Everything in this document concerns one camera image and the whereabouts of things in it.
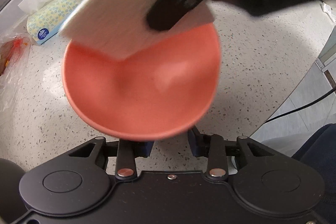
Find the dark blue sleeve forearm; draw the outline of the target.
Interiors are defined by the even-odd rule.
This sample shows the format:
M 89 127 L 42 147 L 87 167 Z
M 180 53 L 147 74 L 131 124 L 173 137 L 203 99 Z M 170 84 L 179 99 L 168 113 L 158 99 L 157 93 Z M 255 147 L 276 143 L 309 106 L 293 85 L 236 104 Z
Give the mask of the dark blue sleeve forearm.
M 315 211 L 328 223 L 335 223 L 335 147 L 335 124 L 330 123 L 316 131 L 292 156 L 322 176 L 325 182 L 325 194 Z

